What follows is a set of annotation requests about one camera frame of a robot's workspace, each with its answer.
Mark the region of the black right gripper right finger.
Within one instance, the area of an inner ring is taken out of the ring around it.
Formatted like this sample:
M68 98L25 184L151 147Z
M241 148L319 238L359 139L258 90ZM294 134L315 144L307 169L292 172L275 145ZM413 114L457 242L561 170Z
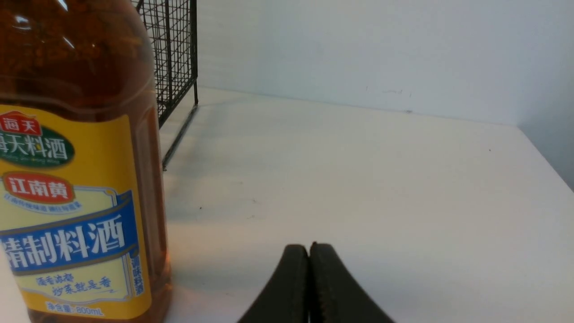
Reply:
M309 261L310 322L393 322L353 278L332 245L314 242Z

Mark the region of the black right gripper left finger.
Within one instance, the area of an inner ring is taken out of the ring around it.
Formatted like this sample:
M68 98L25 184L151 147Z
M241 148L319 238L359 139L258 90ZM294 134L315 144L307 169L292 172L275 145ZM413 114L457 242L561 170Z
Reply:
M287 245L271 278L240 323L307 323L309 256L300 244Z

